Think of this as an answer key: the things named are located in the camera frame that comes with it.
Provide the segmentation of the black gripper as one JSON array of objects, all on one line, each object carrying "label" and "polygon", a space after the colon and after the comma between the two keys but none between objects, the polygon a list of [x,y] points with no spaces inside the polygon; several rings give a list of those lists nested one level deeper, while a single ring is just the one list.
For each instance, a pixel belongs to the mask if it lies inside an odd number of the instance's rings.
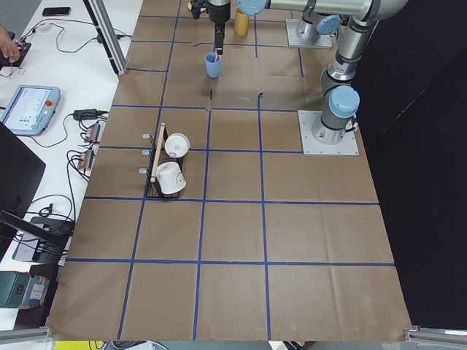
[{"label": "black gripper", "polygon": [[214,52],[222,55],[225,38],[225,23],[231,18],[231,1],[207,0],[207,9],[209,12],[209,19],[215,23]]}]

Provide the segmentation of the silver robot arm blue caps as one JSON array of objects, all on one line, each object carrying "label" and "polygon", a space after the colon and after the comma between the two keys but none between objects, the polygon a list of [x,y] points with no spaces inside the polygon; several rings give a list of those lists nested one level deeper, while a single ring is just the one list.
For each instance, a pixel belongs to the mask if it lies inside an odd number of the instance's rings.
[{"label": "silver robot arm blue caps", "polygon": [[350,84],[355,67],[380,20],[391,18],[406,5],[405,1],[239,1],[241,11],[255,16],[265,9],[300,11],[327,16],[344,16],[347,25],[340,22],[337,51],[332,64],[320,75],[320,84],[326,106],[312,125],[312,135],[323,144],[338,144],[345,133],[347,123],[355,116],[360,96]]}]

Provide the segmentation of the person hand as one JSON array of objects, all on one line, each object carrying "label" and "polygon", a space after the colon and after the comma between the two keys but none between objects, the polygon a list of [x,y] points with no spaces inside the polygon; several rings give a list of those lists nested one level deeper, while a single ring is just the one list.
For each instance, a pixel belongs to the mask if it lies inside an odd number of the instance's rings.
[{"label": "person hand", "polygon": [[9,32],[3,25],[0,25],[0,49],[2,55],[10,62],[16,62],[20,57],[20,51],[12,41]]}]

